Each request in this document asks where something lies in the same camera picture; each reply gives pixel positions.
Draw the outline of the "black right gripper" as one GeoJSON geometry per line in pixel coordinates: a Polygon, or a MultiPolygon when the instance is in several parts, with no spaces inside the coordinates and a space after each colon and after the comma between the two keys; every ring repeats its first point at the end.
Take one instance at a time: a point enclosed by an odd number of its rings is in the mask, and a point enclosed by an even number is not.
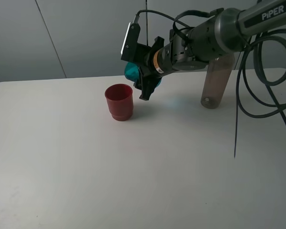
{"type": "Polygon", "coordinates": [[[152,46],[137,44],[137,65],[146,66],[152,72],[144,76],[139,68],[138,78],[134,82],[134,87],[141,91],[139,99],[149,101],[161,78],[172,73],[171,46],[164,46],[164,38],[160,36],[154,39],[152,46]]]}

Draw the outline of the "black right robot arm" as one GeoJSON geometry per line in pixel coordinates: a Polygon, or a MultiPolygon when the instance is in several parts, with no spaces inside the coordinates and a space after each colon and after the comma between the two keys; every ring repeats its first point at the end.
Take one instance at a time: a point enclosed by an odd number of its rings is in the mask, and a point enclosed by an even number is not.
{"type": "Polygon", "coordinates": [[[148,101],[161,78],[177,71],[203,69],[210,61],[247,46],[249,37],[286,25],[286,0],[263,0],[247,10],[219,8],[211,12],[187,10],[179,14],[174,23],[185,16],[198,16],[207,20],[196,26],[178,29],[172,25],[168,45],[160,37],[137,63],[142,72],[139,83],[140,99],[148,101]]]}

